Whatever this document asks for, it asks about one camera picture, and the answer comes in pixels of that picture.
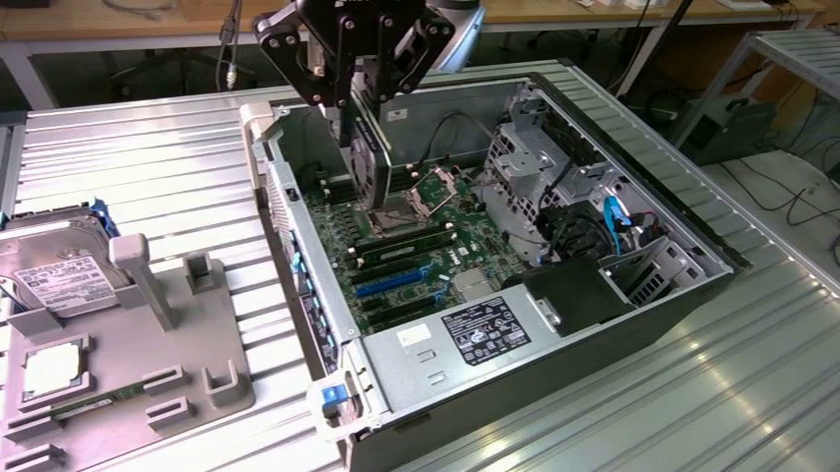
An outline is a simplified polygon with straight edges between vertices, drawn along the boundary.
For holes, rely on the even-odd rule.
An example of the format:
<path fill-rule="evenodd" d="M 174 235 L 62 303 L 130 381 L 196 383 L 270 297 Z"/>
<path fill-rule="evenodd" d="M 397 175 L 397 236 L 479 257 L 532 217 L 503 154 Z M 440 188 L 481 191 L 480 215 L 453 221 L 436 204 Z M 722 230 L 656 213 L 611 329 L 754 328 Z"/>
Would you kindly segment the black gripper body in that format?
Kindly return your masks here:
<path fill-rule="evenodd" d="M 293 1 L 289 18 L 315 21 L 349 15 L 363 20 L 389 17 L 393 20 L 417 21 L 428 15 L 423 1 Z"/>

